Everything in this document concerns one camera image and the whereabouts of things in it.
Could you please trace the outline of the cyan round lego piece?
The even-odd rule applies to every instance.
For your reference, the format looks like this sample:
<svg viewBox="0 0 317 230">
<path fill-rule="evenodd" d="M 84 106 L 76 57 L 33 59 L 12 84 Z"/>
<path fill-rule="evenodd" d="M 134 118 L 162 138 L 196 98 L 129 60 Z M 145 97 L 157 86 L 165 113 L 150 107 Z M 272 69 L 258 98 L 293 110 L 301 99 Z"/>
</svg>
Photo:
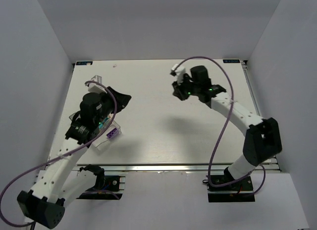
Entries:
<svg viewBox="0 0 317 230">
<path fill-rule="evenodd" d="M 99 130 L 104 129 L 107 126 L 109 120 L 110 118 L 106 117 L 103 121 L 99 122 Z"/>
</svg>

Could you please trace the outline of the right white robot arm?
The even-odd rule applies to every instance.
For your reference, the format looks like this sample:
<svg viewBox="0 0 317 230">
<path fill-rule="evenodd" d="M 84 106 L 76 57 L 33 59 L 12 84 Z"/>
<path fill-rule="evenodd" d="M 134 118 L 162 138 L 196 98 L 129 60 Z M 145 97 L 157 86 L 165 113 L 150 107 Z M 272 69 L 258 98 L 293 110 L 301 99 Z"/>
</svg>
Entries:
<svg viewBox="0 0 317 230">
<path fill-rule="evenodd" d="M 212 187 L 225 187 L 246 178 L 257 166 L 282 151 L 278 122 L 274 118 L 265 119 L 252 113 L 238 102 L 220 85 L 213 84 L 205 66 L 191 68 L 190 74 L 179 64 L 171 69 L 176 77 L 172 83 L 173 95 L 181 101 L 190 96 L 226 118 L 225 124 L 232 123 L 244 136 L 242 155 L 228 166 L 219 181 L 208 181 Z"/>
</svg>

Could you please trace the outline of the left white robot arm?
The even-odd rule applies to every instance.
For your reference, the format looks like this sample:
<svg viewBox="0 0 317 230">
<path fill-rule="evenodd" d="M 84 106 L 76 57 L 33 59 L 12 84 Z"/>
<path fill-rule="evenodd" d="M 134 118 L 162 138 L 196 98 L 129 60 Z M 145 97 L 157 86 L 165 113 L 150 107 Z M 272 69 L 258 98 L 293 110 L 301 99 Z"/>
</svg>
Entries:
<svg viewBox="0 0 317 230">
<path fill-rule="evenodd" d="M 73 200 L 85 192 L 105 191 L 105 171 L 97 165 L 80 168 L 78 176 L 68 184 L 66 179 L 90 147 L 91 141 L 110 126 L 112 120 L 109 115 L 124 109 L 131 98 L 111 87 L 83 96 L 79 111 L 70 116 L 69 129 L 58 151 L 59 159 L 48 166 L 28 192 L 21 191 L 17 197 L 25 217 L 53 229 Z"/>
</svg>

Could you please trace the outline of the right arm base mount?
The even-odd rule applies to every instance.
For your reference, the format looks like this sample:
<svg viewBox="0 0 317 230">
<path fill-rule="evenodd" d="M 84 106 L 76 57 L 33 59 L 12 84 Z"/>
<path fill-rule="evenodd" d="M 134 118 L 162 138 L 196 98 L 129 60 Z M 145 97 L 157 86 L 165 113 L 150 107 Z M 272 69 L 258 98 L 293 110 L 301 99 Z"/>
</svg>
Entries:
<svg viewBox="0 0 317 230">
<path fill-rule="evenodd" d="M 255 202 L 254 188 L 250 177 L 224 187 L 212 187 L 208 179 L 202 182 L 207 186 L 209 203 Z"/>
</svg>

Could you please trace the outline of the purple lego brick upside-down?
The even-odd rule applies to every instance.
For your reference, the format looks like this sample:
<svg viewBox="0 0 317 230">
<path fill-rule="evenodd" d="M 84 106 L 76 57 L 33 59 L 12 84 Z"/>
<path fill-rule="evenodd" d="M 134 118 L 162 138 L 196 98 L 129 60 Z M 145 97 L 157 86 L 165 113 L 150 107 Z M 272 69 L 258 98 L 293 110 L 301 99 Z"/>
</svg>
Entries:
<svg viewBox="0 0 317 230">
<path fill-rule="evenodd" d="M 117 128 L 112 129 L 109 133 L 107 133 L 107 138 L 111 139 L 119 134 L 119 130 Z"/>
</svg>

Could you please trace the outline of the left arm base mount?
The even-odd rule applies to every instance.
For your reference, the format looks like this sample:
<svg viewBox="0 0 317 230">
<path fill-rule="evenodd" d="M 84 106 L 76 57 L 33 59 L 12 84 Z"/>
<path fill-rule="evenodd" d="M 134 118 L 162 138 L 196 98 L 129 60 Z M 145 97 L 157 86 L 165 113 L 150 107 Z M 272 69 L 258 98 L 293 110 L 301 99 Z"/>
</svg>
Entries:
<svg viewBox="0 0 317 230">
<path fill-rule="evenodd" d="M 87 189 L 78 199 L 85 200 L 120 200 L 123 188 L 120 187 L 123 182 L 123 176 L 106 175 L 105 170 L 97 165 L 88 165 L 81 167 L 79 171 L 89 171 L 95 177 L 95 185 Z"/>
</svg>

